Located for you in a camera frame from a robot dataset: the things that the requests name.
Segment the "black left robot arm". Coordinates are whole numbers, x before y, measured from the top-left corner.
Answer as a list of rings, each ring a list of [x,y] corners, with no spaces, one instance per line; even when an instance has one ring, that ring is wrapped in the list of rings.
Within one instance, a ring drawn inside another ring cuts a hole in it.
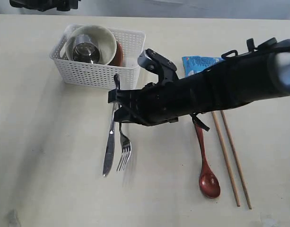
[[[9,3],[15,8],[26,8],[44,12],[50,9],[57,11],[70,11],[78,9],[80,0],[10,0]]]

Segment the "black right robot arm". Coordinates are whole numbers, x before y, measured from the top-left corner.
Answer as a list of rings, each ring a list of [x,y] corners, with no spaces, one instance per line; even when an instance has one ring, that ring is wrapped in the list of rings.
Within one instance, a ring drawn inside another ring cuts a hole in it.
[[[155,126],[189,115],[208,131],[198,114],[290,96],[290,39],[271,38],[259,46],[248,39],[246,44],[246,53],[224,53],[221,61],[182,79],[173,62],[152,49],[144,50],[138,64],[156,74],[158,82],[142,89],[109,91],[108,102],[120,105],[114,120]]]

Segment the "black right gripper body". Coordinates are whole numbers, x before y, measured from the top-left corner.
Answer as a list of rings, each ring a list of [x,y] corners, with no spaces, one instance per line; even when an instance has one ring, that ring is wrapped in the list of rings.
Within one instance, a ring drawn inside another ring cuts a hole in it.
[[[175,71],[160,70],[156,84],[125,91],[126,123],[155,126],[192,113],[194,76],[179,79]]]

